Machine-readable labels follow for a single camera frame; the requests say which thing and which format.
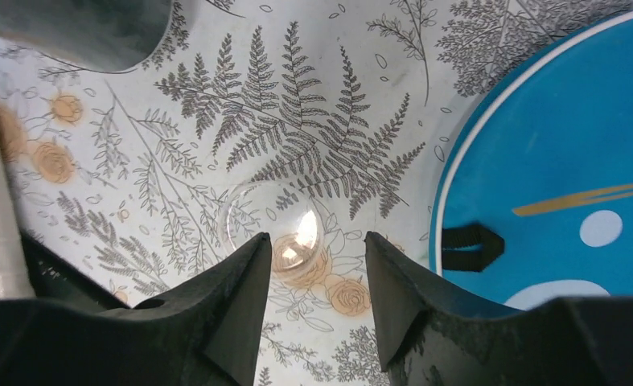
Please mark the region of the clear plastic tube cap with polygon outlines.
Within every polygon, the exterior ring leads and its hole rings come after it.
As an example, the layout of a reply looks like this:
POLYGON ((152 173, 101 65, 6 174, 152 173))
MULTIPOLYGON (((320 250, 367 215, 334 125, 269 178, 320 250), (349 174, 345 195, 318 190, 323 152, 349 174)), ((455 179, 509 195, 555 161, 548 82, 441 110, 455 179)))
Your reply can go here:
POLYGON ((272 274, 283 281, 305 277, 319 264, 324 230, 313 201, 287 182, 243 183, 232 189, 217 227, 228 253, 258 233, 272 245, 272 274))

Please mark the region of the blue racket cover bag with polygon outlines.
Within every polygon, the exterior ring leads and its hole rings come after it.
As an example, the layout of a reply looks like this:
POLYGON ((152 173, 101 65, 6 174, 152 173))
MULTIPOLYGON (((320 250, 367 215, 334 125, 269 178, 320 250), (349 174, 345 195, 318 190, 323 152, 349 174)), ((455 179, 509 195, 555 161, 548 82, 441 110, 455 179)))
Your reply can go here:
POLYGON ((430 230, 430 270, 505 306, 633 296, 633 10, 541 49, 487 94, 430 230))

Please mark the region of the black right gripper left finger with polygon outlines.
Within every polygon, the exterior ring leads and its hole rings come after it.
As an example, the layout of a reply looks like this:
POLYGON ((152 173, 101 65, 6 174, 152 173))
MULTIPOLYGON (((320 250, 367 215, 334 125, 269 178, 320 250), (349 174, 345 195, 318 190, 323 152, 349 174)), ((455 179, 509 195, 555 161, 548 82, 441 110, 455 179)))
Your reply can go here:
POLYGON ((0 385, 250 385, 271 260, 260 232, 132 308, 0 300, 0 385))

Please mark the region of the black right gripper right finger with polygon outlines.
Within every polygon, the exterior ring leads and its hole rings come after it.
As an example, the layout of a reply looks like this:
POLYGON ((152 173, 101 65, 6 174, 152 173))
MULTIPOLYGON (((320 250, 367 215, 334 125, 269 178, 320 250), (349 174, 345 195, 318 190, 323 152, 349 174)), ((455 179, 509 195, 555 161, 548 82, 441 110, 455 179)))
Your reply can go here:
POLYGON ((381 370, 393 385, 633 385, 633 297, 516 310, 365 237, 381 370))

